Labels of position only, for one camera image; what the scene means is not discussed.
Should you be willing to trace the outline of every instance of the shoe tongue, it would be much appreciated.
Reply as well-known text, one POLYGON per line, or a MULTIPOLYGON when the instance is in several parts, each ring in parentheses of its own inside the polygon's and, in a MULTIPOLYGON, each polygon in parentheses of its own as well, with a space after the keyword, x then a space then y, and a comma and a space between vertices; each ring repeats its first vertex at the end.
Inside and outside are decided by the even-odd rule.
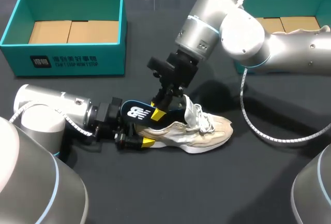
POLYGON ((191 128, 197 127, 199 125, 197 108, 187 95, 184 95, 184 100, 186 102, 185 121, 191 128))

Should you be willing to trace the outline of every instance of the cardboard box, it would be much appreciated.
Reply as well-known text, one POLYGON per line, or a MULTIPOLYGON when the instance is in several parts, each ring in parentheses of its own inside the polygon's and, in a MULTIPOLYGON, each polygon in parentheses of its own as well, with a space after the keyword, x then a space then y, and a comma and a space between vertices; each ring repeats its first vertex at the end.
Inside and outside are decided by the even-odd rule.
POLYGON ((284 32, 280 18, 257 18, 264 29, 269 33, 284 32))
POLYGON ((124 0, 18 0, 0 40, 16 76, 123 75, 124 0))
MULTIPOLYGON (((331 0, 245 0, 244 8, 257 18, 264 28, 273 33, 277 28, 274 19, 280 19, 285 32, 297 29, 316 30, 324 25, 331 27, 331 0)), ((239 73, 244 67, 235 63, 239 73)))
POLYGON ((29 44, 67 43, 71 21, 36 21, 29 44))
POLYGON ((73 21, 68 43, 117 43, 118 21, 73 21))
POLYGON ((320 26, 314 16, 281 17, 285 32, 290 33, 298 29, 318 30, 320 26))

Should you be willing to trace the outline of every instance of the dark floor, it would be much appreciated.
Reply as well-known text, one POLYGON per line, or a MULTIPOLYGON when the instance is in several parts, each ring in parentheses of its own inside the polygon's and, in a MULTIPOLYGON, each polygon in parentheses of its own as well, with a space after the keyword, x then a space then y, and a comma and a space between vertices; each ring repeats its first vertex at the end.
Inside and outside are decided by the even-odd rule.
MULTIPOLYGON (((0 34, 15 2, 0 0, 0 34)), ((195 0, 125 2, 125 77, 18 79, 0 53, 0 116, 10 118, 14 96, 26 83, 93 97, 94 102, 107 102, 112 96, 150 100, 160 85, 146 63, 151 56, 165 59, 174 49, 174 38, 195 0)), ((102 153, 92 154, 74 146, 67 164, 86 184, 87 224, 294 223, 292 182, 331 135, 295 150, 266 145, 242 117, 239 82, 232 61, 214 52, 186 91, 209 112, 233 122, 233 138, 210 153, 190 156, 168 147, 120 153, 113 144, 105 144, 102 153)), ((331 121, 330 78, 279 74, 249 76, 247 83, 252 122, 271 136, 302 137, 331 121)))

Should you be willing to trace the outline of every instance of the teal box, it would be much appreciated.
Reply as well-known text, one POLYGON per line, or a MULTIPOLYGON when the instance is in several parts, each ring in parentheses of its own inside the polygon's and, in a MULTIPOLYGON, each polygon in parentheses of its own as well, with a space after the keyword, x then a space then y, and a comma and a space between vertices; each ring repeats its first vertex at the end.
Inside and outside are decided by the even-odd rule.
MULTIPOLYGON (((331 27, 331 0, 245 0, 244 9, 255 18, 315 16, 320 27, 331 27)), ((235 66, 244 72, 243 66, 235 66)))
POLYGON ((16 76, 123 75, 126 32, 124 0, 18 0, 0 49, 16 76), (118 21, 118 42, 28 43, 35 21, 65 20, 118 21))

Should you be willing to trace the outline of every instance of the robotic arm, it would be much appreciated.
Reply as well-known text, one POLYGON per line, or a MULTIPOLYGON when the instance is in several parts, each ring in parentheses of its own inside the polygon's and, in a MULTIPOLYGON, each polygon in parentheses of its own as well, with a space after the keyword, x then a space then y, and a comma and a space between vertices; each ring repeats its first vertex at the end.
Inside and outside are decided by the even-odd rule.
POLYGON ((148 67, 160 78, 161 89, 153 105, 166 111, 172 97, 181 97, 209 58, 217 42, 229 57, 256 72, 288 71, 331 74, 331 33, 269 34, 243 7, 243 0, 197 0, 175 43, 179 46, 166 62, 151 58, 148 67))

